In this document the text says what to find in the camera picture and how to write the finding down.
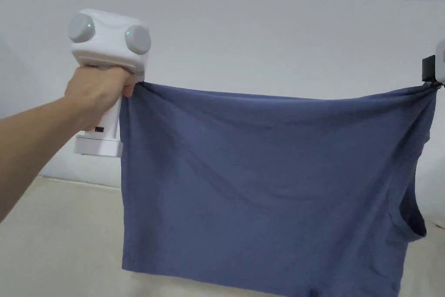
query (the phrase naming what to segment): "fingers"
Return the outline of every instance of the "fingers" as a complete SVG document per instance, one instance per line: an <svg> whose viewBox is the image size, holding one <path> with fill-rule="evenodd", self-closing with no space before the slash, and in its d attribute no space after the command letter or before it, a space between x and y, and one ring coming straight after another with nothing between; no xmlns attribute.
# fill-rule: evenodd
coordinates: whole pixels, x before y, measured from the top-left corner
<svg viewBox="0 0 445 297"><path fill-rule="evenodd" d="M124 89L122 91L122 95L125 97L131 97L133 95L133 90L134 90L134 86L135 86L135 82L133 82L130 85L124 86Z"/></svg>
<svg viewBox="0 0 445 297"><path fill-rule="evenodd" d="M112 71L114 75L117 75L123 80L124 88L122 90L122 95L125 97L132 96L136 84L134 75L121 67L114 67L109 69L109 71Z"/></svg>

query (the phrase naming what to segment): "black clamp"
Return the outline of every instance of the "black clamp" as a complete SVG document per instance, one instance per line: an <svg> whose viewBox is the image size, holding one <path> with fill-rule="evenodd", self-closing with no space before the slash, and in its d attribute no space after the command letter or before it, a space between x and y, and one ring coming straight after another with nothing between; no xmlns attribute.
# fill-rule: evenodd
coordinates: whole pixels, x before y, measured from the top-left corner
<svg viewBox="0 0 445 297"><path fill-rule="evenodd" d="M422 60L422 81L439 83L435 79L435 55L426 57Z"/></svg>

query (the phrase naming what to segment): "blue cotton shirt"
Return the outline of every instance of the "blue cotton shirt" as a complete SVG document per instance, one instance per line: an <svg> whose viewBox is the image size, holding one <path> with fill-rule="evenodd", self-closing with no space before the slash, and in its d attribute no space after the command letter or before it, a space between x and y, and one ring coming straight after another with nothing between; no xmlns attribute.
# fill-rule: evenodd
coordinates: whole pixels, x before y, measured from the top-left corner
<svg viewBox="0 0 445 297"><path fill-rule="evenodd" d="M121 110L123 268L284 296L395 297L426 234L437 88L346 100L138 84Z"/></svg>

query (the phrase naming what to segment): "blue t-shirt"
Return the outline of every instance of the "blue t-shirt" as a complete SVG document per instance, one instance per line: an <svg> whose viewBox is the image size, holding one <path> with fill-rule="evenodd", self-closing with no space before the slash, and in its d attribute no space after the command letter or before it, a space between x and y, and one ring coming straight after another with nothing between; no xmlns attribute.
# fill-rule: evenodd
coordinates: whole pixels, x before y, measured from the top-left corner
<svg viewBox="0 0 445 297"><path fill-rule="evenodd" d="M425 236L437 88L312 100L136 86L121 110L123 268L285 296L395 297Z"/></svg>

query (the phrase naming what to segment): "round gray knob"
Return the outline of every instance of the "round gray knob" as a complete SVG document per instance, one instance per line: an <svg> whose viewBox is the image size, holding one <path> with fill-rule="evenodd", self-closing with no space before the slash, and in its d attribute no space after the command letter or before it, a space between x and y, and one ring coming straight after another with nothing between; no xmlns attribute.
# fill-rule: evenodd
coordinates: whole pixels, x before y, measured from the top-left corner
<svg viewBox="0 0 445 297"><path fill-rule="evenodd" d="M148 34L148 31L143 26L138 24L127 29L125 32L125 41L128 49L138 55L143 55L150 50L150 34Z"/></svg>
<svg viewBox="0 0 445 297"><path fill-rule="evenodd" d="M94 36L94 32L93 19L87 14L76 14L68 25L68 36L75 43L88 41Z"/></svg>

